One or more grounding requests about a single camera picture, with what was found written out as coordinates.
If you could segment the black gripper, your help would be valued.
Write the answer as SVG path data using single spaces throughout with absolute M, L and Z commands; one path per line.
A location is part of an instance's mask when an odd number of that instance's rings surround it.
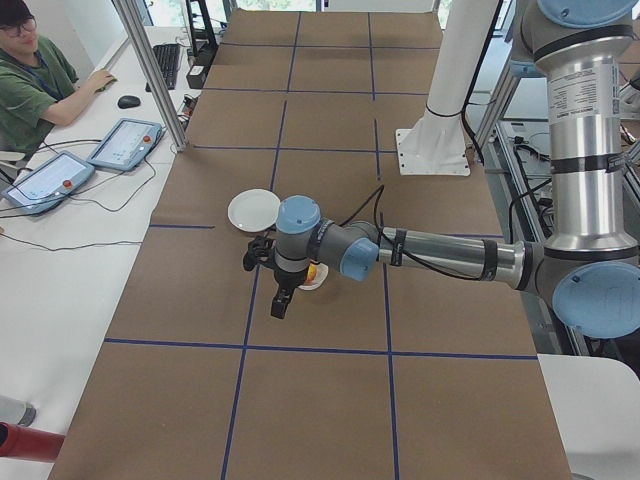
M 271 302 L 270 315 L 284 318 L 293 299 L 294 290 L 307 280 L 310 261 L 274 261 L 274 278 L 278 289 Z

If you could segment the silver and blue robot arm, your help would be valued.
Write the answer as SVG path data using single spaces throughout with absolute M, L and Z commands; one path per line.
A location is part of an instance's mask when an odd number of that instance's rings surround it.
M 541 298 L 592 338 L 639 327 L 639 246 L 624 228 L 618 59 L 633 38 L 629 1 L 521 1 L 513 50 L 545 77 L 554 206 L 543 243 L 500 244 L 381 228 L 342 227 L 296 195 L 278 212 L 269 265 L 283 318 L 308 266 L 361 281 L 375 263 L 423 267 L 466 281 L 498 281 Z

